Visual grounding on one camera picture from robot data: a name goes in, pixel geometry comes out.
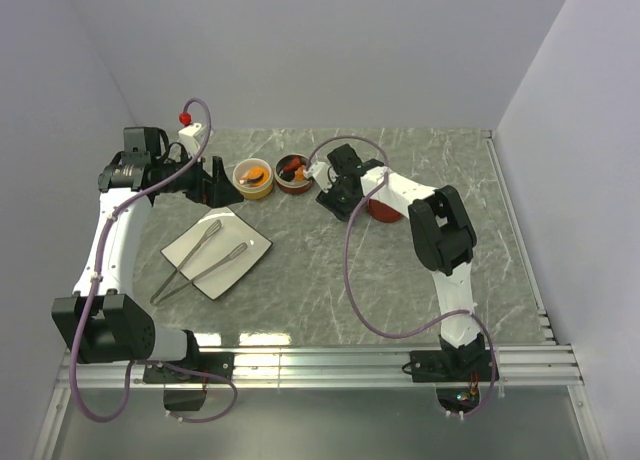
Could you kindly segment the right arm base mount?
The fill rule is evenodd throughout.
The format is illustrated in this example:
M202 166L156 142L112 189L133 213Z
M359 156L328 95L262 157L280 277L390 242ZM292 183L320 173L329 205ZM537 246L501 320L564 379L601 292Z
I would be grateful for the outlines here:
M488 350L470 355L450 350L414 350L401 370L414 383L470 383L500 379Z

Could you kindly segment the salmon slice food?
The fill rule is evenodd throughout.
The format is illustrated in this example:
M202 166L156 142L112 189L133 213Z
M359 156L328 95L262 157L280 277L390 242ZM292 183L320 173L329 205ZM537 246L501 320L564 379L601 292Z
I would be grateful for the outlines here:
M258 176L254 176L254 177L249 177L249 176L243 177L239 180L239 184L247 188L254 188L264 184L266 180L267 178L265 177L264 174L259 174Z

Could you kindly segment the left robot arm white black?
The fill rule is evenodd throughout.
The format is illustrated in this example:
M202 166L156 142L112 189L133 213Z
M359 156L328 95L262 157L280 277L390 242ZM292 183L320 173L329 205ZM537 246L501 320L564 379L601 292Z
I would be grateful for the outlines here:
M203 359L187 330L164 329L133 299L133 270L141 235L160 194L181 193L210 208L242 201L215 156L196 157L211 130L183 127L172 142L156 127L124 130L124 147L98 177L99 219L82 274L52 319L79 364L167 361L180 382L196 379Z

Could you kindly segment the red round lid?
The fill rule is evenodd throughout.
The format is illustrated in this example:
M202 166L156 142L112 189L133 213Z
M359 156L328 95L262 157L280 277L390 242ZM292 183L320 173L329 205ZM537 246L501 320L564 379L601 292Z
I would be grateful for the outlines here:
M374 199L367 202L367 211L373 219L385 224L396 223L404 218L401 212Z

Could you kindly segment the metal tongs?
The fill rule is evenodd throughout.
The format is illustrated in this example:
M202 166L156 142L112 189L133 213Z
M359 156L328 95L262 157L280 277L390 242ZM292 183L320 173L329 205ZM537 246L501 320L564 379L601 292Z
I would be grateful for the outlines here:
M234 233L233 224L230 216L223 216L196 225L194 235L186 232L188 244L181 249L184 255L174 265L174 271L151 295L150 303L158 305L191 286L200 289L198 283L225 269L229 270L234 262L242 258L252 246L252 240L240 238L239 233Z

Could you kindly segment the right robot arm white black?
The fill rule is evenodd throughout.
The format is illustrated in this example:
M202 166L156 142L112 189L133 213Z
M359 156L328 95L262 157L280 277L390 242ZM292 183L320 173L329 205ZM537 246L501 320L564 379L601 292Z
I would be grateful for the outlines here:
M341 137L325 161L311 156L305 176L320 192L317 202L352 225L362 207L377 202L408 219L414 252L431 273L440 309L440 352L416 360L415 377L431 382L468 379L486 366L486 334L475 319L471 269L477 235L459 192L417 183L394 172L388 159L363 161Z

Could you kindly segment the dark seaweed roll food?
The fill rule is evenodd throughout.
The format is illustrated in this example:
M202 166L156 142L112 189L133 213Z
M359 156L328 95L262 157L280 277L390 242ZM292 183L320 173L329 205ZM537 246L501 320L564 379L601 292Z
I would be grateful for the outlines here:
M295 178L295 172L294 171L285 171L285 170L280 170L278 172L278 177L283 181L283 182L291 182L294 178Z

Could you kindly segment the orange fried food piece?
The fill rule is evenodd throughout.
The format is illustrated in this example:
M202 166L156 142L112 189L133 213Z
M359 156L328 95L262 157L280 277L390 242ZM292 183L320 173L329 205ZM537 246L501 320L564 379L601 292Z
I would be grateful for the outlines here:
M305 176L305 168L303 166L300 166L299 168L297 168L294 172L294 179L293 181L295 183L302 183L305 182L307 180L306 176Z

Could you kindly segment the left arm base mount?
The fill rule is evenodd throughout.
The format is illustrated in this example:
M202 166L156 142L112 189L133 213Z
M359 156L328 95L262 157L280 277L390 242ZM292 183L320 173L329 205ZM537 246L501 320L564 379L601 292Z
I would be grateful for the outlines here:
M235 355L230 351L200 353L196 359L185 359L173 362L173 365L182 369L207 373L231 380L233 376ZM146 367L143 373L145 384L209 384L220 383L220 380L211 380L209 377L201 377L195 374L181 373L166 366Z

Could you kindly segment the red sausage food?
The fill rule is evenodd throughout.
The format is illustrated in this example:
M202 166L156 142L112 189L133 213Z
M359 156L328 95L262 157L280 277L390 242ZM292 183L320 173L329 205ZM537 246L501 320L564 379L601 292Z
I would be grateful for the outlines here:
M284 165L282 171L284 173L295 172L302 165L303 163L301 162L300 158L294 157L292 160L290 160L287 164Z

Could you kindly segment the orange egg yolk food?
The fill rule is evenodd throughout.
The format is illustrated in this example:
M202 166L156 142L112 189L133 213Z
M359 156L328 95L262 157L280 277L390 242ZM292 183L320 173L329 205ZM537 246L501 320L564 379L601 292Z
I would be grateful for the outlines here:
M259 166L254 167L247 173L247 178L251 181L257 181L259 178L265 177L269 174L268 170Z

